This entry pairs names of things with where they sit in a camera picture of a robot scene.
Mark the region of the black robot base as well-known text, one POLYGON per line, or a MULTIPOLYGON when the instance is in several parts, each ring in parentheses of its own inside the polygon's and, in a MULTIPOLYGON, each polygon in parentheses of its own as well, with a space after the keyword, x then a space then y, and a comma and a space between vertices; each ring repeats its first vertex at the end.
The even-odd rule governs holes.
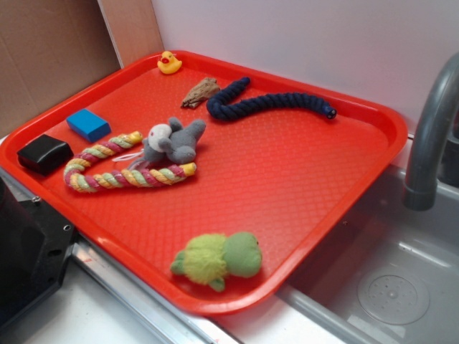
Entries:
POLYGON ((1 332, 61 288, 75 225, 1 170, 1 332))

